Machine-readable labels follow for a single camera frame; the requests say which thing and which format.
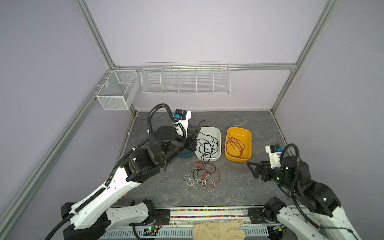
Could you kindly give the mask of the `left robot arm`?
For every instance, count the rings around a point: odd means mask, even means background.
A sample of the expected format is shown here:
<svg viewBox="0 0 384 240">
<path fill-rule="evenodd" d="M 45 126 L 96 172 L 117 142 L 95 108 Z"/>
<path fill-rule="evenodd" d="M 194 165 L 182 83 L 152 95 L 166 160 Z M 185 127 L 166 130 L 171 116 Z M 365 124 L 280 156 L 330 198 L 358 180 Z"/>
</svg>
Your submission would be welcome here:
<svg viewBox="0 0 384 240">
<path fill-rule="evenodd" d="M 171 126 L 159 127 L 126 153 L 114 166 L 107 180 L 77 203 L 61 207 L 62 220 L 48 233 L 47 240 L 65 224 L 66 240 L 97 240 L 108 230 L 124 225 L 153 223 L 158 211 L 151 200 L 114 208 L 124 194 L 166 169 L 184 150 L 195 151 L 200 127 L 192 127 L 180 137 Z"/>
</svg>

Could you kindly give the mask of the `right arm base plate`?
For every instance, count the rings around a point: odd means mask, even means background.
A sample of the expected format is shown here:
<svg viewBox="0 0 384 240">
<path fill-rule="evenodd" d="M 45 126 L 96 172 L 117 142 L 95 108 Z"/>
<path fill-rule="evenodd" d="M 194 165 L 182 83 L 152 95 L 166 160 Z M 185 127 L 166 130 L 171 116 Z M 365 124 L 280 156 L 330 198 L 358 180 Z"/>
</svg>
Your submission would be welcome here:
<svg viewBox="0 0 384 240">
<path fill-rule="evenodd" d="M 270 209 L 261 207 L 248 208 L 248 216 L 252 224 L 278 224 L 277 215 Z"/>
</svg>

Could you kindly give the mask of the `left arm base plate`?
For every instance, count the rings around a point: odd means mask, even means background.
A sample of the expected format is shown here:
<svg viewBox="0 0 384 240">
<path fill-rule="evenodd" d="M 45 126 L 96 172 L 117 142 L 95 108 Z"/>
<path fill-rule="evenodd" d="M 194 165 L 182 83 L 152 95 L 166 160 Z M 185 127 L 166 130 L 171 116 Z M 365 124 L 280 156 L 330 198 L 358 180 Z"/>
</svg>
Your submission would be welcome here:
<svg viewBox="0 0 384 240">
<path fill-rule="evenodd" d="M 171 220 L 171 210 L 170 209 L 157 209 L 155 214 L 150 214 L 147 219 L 142 223 L 139 223 L 140 226 L 149 226 L 149 225 L 158 225 L 158 226 L 167 226 L 170 224 Z"/>
</svg>

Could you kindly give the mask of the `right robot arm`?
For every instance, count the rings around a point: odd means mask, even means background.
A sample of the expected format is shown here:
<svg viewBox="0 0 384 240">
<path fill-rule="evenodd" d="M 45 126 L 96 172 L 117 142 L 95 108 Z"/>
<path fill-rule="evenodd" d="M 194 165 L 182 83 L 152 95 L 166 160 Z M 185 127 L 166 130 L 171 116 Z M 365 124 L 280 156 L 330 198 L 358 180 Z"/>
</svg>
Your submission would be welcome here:
<svg viewBox="0 0 384 240">
<path fill-rule="evenodd" d="M 263 217 L 267 221 L 280 222 L 309 240 L 323 238 L 316 230 L 324 230 L 332 240 L 360 239 L 334 191 L 312 180 L 309 165 L 300 157 L 281 157 L 275 165 L 261 162 L 247 166 L 255 179 L 276 183 L 300 213 L 294 216 L 287 204 L 273 197 L 264 205 Z"/>
</svg>

